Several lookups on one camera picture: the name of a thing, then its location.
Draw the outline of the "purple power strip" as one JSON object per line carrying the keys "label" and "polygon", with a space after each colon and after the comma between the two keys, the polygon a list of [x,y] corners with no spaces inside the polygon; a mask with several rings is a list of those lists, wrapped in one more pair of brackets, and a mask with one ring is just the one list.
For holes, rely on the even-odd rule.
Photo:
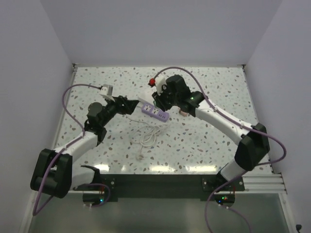
{"label": "purple power strip", "polygon": [[157,109],[150,103],[144,103],[141,112],[162,122],[167,122],[169,120],[168,112]]}

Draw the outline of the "pink plug adapter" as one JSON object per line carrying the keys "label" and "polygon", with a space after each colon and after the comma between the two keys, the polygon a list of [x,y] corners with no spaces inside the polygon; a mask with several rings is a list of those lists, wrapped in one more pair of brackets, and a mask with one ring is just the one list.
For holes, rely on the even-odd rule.
{"label": "pink plug adapter", "polygon": [[179,114],[184,116],[184,117],[187,117],[188,116],[188,113],[186,112],[183,112],[182,110],[179,110]]}

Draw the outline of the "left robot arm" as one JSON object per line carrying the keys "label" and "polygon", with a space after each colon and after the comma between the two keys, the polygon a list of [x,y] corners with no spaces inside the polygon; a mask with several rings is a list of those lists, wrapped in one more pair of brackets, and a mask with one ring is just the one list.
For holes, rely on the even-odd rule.
{"label": "left robot arm", "polygon": [[103,142],[107,133],[105,126],[115,115],[130,115],[139,104],[139,100],[129,100],[123,96],[106,102],[105,106],[94,102],[88,107],[83,131],[75,139],[58,148],[40,152],[30,182],[32,190],[63,198],[71,189],[83,184],[89,190],[100,187],[99,176],[87,172],[78,178],[73,175],[72,165]]}

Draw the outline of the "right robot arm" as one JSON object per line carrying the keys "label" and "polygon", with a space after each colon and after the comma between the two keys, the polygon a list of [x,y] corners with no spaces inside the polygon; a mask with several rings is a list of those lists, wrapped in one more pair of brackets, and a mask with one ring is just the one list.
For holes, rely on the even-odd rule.
{"label": "right robot arm", "polygon": [[168,111],[177,106],[183,112],[211,124],[237,145],[234,158],[216,174],[210,183],[212,187],[227,191],[233,186],[234,178],[253,170],[269,152],[270,145],[264,125],[252,125],[231,116],[206,100],[202,92],[192,92],[182,76],[152,78],[149,86],[156,88],[152,94],[156,107]]}

